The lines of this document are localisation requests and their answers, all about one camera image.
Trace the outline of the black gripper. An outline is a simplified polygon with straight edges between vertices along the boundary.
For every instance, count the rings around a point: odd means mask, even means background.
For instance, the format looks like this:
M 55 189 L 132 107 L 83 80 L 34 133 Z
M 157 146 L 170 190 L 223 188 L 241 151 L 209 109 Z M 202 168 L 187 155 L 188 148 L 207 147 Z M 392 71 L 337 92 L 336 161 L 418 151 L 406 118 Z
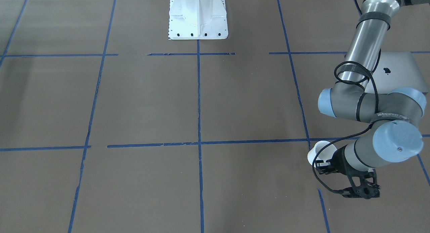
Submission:
M 315 161 L 314 167 L 317 170 L 317 172 L 322 174 L 332 174 L 332 173 L 341 173 L 343 175 L 347 174 L 347 161 L 345 158 L 345 149 L 346 146 L 343 146 L 339 149 L 337 149 L 332 158 L 331 163 L 330 162 L 324 162 L 324 161 Z

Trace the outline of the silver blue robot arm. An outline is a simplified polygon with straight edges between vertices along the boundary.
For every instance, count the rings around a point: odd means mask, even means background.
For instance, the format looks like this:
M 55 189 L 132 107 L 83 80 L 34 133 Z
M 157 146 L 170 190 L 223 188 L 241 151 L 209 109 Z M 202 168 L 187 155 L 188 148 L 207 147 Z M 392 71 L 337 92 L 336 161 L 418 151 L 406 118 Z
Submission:
M 403 6 L 429 0 L 364 0 L 345 61 L 335 68 L 337 82 L 318 97 L 318 109 L 331 117 L 368 123 L 370 133 L 326 158 L 325 173 L 372 172 L 419 154 L 424 143 L 418 124 L 427 104 L 412 87 L 379 93 L 373 78 L 392 18 Z

